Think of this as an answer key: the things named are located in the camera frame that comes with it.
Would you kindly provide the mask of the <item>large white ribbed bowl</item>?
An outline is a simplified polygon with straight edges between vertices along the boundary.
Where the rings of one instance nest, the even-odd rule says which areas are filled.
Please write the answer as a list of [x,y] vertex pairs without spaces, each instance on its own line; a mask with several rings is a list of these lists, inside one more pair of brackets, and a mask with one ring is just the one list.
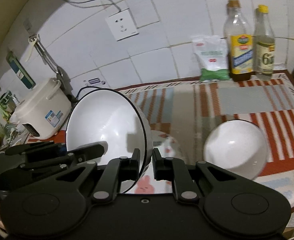
[[120,193],[128,192],[146,172],[151,161],[152,135],[140,108],[112,89],[97,89],[82,97],[67,123],[67,151],[99,141],[108,143],[107,152],[93,159],[101,167],[112,159],[130,157],[136,148],[140,150],[138,179],[124,180],[120,185]]

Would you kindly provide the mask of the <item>pink carrot bear plate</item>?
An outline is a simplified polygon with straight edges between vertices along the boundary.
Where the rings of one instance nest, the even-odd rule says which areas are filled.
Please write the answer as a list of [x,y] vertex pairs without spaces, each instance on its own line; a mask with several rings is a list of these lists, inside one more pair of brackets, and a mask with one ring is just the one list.
[[178,140],[168,133],[161,131],[151,131],[154,149],[158,149],[162,161],[151,160],[150,165],[137,183],[127,194],[163,194],[172,193],[171,181],[156,180],[154,177],[154,163],[156,168],[164,168],[164,172],[170,169],[167,164],[168,158],[184,159]]

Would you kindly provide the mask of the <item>white rice cooker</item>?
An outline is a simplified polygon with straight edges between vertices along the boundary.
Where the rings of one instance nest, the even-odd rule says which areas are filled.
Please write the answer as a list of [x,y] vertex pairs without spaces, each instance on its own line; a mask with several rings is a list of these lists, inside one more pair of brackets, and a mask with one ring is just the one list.
[[46,79],[36,85],[14,111],[18,124],[39,140],[55,135],[71,111],[71,102],[60,86],[60,80]]

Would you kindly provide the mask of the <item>small white ribbed bowl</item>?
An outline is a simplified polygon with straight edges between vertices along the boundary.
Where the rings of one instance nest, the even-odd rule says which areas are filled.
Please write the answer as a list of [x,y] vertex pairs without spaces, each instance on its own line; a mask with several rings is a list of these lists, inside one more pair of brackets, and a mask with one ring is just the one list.
[[203,148],[205,161],[251,180],[263,171],[268,153],[263,131],[246,120],[220,124],[207,137]]

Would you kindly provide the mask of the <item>striped checkered table cloth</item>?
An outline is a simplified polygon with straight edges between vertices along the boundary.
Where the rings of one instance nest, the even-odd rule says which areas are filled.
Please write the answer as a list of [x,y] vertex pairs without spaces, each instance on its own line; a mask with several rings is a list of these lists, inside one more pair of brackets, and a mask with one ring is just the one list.
[[180,82],[132,86],[122,93],[146,115],[154,146],[192,164],[206,137],[229,120],[246,120],[264,132],[267,163],[257,181],[281,192],[294,210],[294,83],[286,73],[269,81]]

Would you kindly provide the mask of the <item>green hanging grater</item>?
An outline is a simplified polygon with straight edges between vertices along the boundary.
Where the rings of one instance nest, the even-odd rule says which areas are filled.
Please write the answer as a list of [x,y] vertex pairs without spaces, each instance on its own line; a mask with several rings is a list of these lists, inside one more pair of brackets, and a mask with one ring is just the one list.
[[25,68],[22,66],[22,64],[19,62],[12,51],[9,51],[7,53],[6,61],[8,62],[15,75],[25,85],[27,89],[34,88],[34,80],[30,77],[28,72],[26,72]]

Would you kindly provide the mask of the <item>hanging metal tongs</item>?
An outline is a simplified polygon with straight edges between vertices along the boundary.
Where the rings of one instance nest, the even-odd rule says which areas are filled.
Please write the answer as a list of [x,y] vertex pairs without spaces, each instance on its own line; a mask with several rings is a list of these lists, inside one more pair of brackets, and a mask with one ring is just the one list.
[[69,100],[73,99],[71,90],[72,87],[70,85],[70,78],[68,77],[67,73],[63,70],[62,67],[60,67],[54,59],[51,57],[51,55],[48,53],[46,48],[43,46],[43,44],[40,41],[39,34],[31,35],[28,38],[28,53],[26,56],[25,61],[27,62],[33,53],[33,50],[35,49],[40,57],[42,58],[45,65],[48,65],[50,69],[56,74],[57,80],[61,82],[60,88],[64,92],[64,94],[67,96]]

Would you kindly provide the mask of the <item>white green salt bag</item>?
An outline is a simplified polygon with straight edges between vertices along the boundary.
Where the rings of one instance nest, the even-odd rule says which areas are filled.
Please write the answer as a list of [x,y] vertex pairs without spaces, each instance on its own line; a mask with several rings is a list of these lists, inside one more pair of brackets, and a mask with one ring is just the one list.
[[217,35],[192,38],[193,52],[201,67],[201,81],[229,80],[227,43]]

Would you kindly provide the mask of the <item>clear white vinegar bottle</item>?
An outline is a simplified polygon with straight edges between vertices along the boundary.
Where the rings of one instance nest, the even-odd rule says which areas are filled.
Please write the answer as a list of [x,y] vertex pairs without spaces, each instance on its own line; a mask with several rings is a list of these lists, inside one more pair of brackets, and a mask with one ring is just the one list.
[[275,35],[269,20],[269,8],[259,4],[255,15],[254,71],[260,80],[269,81],[273,75],[275,59]]

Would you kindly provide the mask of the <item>yellow label cooking wine bottle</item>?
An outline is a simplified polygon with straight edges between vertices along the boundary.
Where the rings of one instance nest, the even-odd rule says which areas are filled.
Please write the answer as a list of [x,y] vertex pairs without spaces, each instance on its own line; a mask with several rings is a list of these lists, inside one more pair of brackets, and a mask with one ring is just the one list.
[[229,0],[224,35],[228,45],[229,75],[235,82],[247,81],[253,72],[253,38],[250,25],[241,11],[240,1]]

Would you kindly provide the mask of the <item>white wall socket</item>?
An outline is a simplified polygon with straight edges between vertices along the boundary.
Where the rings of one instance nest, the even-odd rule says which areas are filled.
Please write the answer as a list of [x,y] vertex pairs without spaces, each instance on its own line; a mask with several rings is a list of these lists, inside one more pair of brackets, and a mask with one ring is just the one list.
[[138,30],[129,9],[125,9],[106,18],[106,22],[116,41],[138,34]]

